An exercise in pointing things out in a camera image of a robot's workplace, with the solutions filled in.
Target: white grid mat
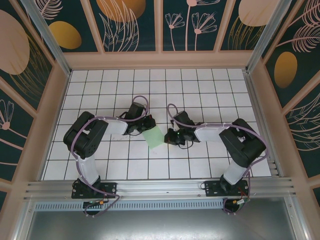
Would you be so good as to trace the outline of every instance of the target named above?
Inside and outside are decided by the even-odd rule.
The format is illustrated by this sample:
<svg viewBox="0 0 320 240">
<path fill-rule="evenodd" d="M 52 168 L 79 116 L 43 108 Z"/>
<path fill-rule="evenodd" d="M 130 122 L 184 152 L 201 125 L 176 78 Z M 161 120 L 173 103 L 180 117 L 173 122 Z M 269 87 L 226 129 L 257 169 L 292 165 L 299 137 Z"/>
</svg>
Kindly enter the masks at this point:
<svg viewBox="0 0 320 240">
<path fill-rule="evenodd" d="M 243 118 L 259 133 L 241 69 L 77 70 L 72 72 L 42 179 L 78 177 L 75 160 L 62 141 L 83 111 L 117 117 L 136 95 L 149 100 L 150 113 L 164 135 L 170 122 L 169 103 L 185 109 L 194 122 Z M 144 104 L 143 99 L 137 102 Z M 162 144 L 149 149 L 142 135 L 105 135 L 95 158 L 103 180 L 219 178 L 232 161 L 223 143 L 194 143 L 189 149 Z M 253 166 L 251 173 L 271 176 L 267 160 Z"/>
</svg>

